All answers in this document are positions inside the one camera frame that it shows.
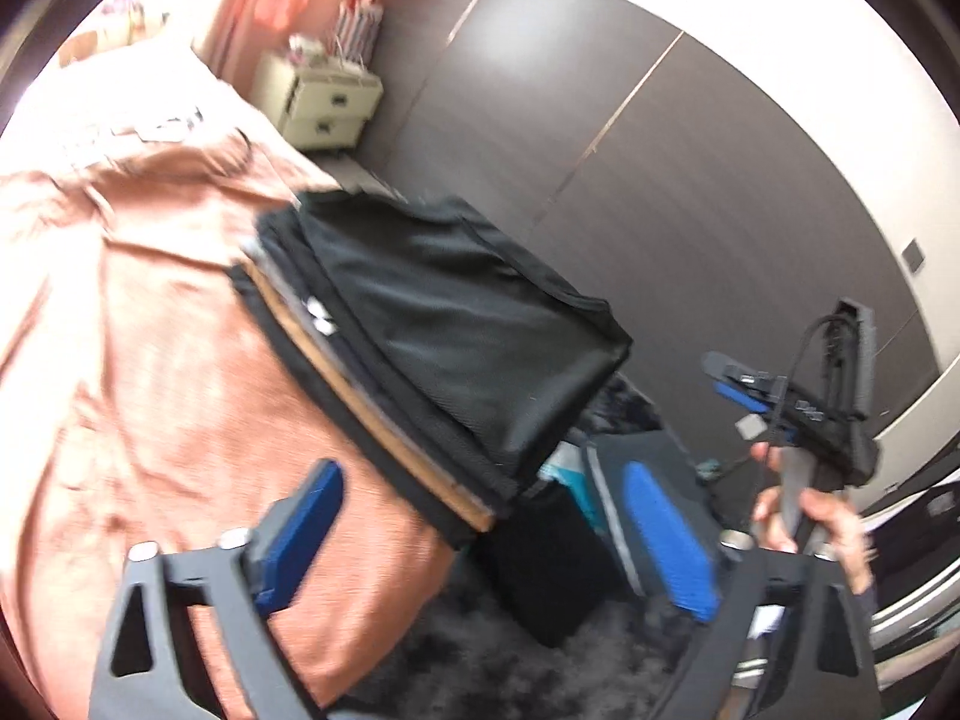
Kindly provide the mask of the person's right hand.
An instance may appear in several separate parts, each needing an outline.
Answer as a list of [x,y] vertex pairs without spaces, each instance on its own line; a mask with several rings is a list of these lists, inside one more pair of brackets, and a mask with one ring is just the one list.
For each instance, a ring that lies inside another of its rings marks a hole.
[[[838,562],[843,566],[851,592],[864,595],[874,585],[869,566],[871,542],[861,517],[846,500],[832,493],[804,488],[799,493],[799,507],[807,517],[825,528]],[[752,523],[757,528],[758,543],[767,550],[795,553],[797,543],[782,522],[781,488],[766,488],[755,499]]]

